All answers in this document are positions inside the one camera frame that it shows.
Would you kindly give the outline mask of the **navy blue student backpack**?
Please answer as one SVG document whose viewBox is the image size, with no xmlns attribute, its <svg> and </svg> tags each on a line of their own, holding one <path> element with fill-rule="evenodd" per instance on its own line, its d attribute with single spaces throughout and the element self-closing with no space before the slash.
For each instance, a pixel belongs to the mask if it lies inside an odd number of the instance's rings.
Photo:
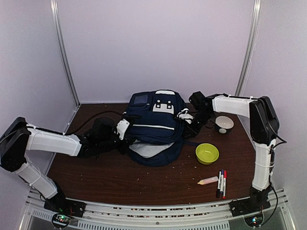
<svg viewBox="0 0 307 230">
<path fill-rule="evenodd" d="M 184 143 L 186 122 L 176 118 L 189 110 L 178 92 L 156 90 L 132 95 L 125 115 L 135 117 L 125 135 L 132 138 L 130 158 L 144 166 L 160 167 L 174 162 Z"/>
</svg>

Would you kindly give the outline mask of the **cream glue tube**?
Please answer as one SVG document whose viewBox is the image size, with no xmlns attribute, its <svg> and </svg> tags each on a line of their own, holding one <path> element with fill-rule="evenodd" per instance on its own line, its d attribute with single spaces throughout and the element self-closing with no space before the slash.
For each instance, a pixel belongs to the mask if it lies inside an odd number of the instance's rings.
<svg viewBox="0 0 307 230">
<path fill-rule="evenodd" d="M 206 185 L 206 184 L 211 184 L 215 183 L 219 180 L 217 176 L 206 178 L 206 179 L 201 179 L 200 181 L 197 182 L 199 185 Z"/>
</svg>

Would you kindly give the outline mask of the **red marker pen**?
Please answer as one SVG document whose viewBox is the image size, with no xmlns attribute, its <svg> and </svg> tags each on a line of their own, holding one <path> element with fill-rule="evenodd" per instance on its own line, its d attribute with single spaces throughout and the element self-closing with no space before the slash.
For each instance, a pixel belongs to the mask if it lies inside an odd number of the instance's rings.
<svg viewBox="0 0 307 230">
<path fill-rule="evenodd" d="M 227 171 L 224 170 L 224 176 L 223 176 L 223 199 L 226 197 L 226 178 L 227 178 Z"/>
</svg>

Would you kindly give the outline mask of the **blue marker pen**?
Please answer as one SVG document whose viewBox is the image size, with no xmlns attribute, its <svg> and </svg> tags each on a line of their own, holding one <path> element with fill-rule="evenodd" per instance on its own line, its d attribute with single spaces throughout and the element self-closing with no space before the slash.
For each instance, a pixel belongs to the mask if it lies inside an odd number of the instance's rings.
<svg viewBox="0 0 307 230">
<path fill-rule="evenodd" d="M 220 196 L 223 196 L 223 187 L 224 187 L 224 170 L 221 170 L 221 179 L 220 179 Z"/>
</svg>

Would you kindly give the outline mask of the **black marker pen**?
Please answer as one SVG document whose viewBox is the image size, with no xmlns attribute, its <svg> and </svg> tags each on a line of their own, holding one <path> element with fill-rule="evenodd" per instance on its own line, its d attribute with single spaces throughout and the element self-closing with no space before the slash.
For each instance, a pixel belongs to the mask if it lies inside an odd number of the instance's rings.
<svg viewBox="0 0 307 230">
<path fill-rule="evenodd" d="M 217 198 L 220 197 L 221 179 L 222 179 L 222 171 L 219 171 L 218 184 L 217 184 L 217 191 L 216 191 L 216 197 L 217 197 Z"/>
</svg>

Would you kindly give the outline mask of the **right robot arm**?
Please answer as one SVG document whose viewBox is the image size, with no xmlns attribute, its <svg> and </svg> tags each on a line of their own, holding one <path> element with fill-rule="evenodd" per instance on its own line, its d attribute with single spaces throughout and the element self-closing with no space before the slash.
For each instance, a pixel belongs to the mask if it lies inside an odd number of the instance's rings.
<svg viewBox="0 0 307 230">
<path fill-rule="evenodd" d="M 268 96 L 260 98 L 237 97 L 227 94 L 204 96 L 201 92 L 193 93 L 189 98 L 197 111 L 191 115 L 184 109 L 177 118 L 187 123 L 187 137 L 198 135 L 200 129 L 215 113 L 228 113 L 249 119 L 250 135 L 255 146 L 255 171 L 250 193 L 246 200 L 249 211 L 257 211 L 265 204 L 271 191 L 271 176 L 274 167 L 274 149 L 278 139 L 280 123 Z"/>
</svg>

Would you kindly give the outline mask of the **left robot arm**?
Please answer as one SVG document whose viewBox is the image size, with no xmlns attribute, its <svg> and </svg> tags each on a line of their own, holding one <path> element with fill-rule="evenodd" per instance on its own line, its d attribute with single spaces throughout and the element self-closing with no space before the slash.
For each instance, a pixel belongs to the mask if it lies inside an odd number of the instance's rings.
<svg viewBox="0 0 307 230">
<path fill-rule="evenodd" d="M 48 131 L 33 126 L 19 117 L 9 126 L 0 138 L 0 166 L 16 173 L 29 185 L 50 200 L 50 204 L 59 213 L 69 209 L 69 202 L 60 187 L 42 174 L 28 157 L 27 151 L 38 150 L 65 154 L 71 157 L 89 158 L 113 149 L 127 147 L 129 141 L 125 132 L 130 123 L 126 119 L 117 126 L 101 123 L 83 135 Z"/>
</svg>

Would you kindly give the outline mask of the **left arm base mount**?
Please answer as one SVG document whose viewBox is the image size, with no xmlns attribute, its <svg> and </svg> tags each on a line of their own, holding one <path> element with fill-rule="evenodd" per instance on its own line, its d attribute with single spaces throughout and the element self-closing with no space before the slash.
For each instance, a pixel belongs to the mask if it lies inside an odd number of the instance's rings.
<svg viewBox="0 0 307 230">
<path fill-rule="evenodd" d="M 51 223 L 56 229 L 67 227 L 74 217 L 83 217 L 86 204 L 81 201 L 67 199 L 64 193 L 58 189 L 57 193 L 51 198 L 45 198 L 44 209 L 54 211 Z"/>
</svg>

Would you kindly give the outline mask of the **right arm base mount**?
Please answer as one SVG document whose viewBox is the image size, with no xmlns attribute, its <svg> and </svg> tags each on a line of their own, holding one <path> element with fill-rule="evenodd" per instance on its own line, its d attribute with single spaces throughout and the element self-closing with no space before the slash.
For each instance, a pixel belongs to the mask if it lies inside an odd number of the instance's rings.
<svg viewBox="0 0 307 230">
<path fill-rule="evenodd" d="M 249 227 L 260 227 L 264 223 L 263 210 L 271 207 L 268 200 L 270 191 L 269 187 L 262 191 L 251 187 L 249 198 L 233 199 L 229 203 L 232 217 L 244 216 L 244 221 Z"/>
</svg>

